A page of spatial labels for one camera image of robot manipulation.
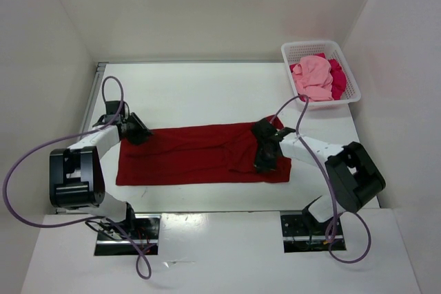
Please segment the light pink t shirt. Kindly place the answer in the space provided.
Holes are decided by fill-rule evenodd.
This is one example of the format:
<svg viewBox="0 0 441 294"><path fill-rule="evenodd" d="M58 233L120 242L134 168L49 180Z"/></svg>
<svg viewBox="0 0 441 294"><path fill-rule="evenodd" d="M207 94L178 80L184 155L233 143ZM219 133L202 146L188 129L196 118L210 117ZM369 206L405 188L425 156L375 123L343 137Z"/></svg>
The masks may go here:
<svg viewBox="0 0 441 294"><path fill-rule="evenodd" d="M304 56L290 67L296 91L302 99L311 102L332 101L331 65L318 55Z"/></svg>

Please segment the magenta t shirt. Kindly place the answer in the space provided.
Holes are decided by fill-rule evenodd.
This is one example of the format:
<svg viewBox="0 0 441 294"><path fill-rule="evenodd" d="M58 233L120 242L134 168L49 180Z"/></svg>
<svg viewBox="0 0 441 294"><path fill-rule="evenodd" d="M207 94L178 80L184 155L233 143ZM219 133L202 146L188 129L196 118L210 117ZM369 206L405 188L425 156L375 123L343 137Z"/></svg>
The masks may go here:
<svg viewBox="0 0 441 294"><path fill-rule="evenodd" d="M315 55L325 58L325 55L323 53L315 54ZM333 59L329 59L328 61L331 65L331 75L333 77L333 83L331 88L332 97L334 98L333 101L340 100L342 93L346 89L347 80L338 62Z"/></svg>

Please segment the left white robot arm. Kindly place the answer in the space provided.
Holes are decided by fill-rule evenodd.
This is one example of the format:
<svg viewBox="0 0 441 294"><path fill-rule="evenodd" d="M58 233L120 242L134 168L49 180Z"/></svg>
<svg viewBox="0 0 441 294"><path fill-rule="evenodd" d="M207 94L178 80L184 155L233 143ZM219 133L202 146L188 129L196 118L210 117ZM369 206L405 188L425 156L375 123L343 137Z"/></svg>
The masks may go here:
<svg viewBox="0 0 441 294"><path fill-rule="evenodd" d="M114 232L128 239L138 229L135 212L130 203L106 192L101 159L122 140L136 147L153 132L134 112L110 120L110 115L102 115L91 133L50 153L49 196L53 207L111 219Z"/></svg>

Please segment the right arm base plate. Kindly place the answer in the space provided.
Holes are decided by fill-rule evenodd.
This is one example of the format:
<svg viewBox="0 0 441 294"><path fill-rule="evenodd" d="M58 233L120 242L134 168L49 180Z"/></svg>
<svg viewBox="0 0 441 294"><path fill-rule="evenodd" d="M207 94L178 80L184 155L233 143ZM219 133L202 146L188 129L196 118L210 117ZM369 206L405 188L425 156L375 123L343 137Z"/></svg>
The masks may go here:
<svg viewBox="0 0 441 294"><path fill-rule="evenodd" d="M329 249L325 237L330 220L319 223L301 211L281 211L280 225L285 253L320 252Z"/></svg>

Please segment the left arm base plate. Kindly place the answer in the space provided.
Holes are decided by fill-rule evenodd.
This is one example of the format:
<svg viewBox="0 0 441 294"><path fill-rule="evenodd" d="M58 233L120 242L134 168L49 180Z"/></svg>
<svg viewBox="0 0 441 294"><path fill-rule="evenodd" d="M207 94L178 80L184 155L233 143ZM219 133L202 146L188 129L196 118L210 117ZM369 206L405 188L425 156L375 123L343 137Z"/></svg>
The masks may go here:
<svg viewBox="0 0 441 294"><path fill-rule="evenodd" d="M132 228L120 226L146 255L158 254L160 214L137 213ZM88 227L96 232L94 256L137 255L137 250L121 232L107 221L90 221Z"/></svg>

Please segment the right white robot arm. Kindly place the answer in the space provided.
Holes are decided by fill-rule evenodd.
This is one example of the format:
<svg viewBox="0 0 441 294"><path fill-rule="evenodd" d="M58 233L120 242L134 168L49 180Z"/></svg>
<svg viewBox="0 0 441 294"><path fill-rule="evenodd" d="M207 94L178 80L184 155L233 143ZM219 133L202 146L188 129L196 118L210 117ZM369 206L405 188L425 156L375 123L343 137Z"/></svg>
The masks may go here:
<svg viewBox="0 0 441 294"><path fill-rule="evenodd" d="M357 213L386 187L386 182L367 150L357 142L326 143L299 134L295 129L273 125L252 128L258 149L254 166L274 173L277 162L289 158L319 168L329 193L303 209L302 226L310 234L320 233L327 221L343 212Z"/></svg>

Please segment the dark red t shirt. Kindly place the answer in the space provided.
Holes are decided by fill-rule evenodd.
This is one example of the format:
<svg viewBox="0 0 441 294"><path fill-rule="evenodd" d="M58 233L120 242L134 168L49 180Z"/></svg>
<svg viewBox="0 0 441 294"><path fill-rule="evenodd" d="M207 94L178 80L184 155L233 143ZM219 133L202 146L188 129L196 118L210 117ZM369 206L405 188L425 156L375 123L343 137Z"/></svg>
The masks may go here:
<svg viewBox="0 0 441 294"><path fill-rule="evenodd" d="M291 161L259 172L253 123L155 129L140 145L122 140L116 185L120 187L212 183L289 182Z"/></svg>

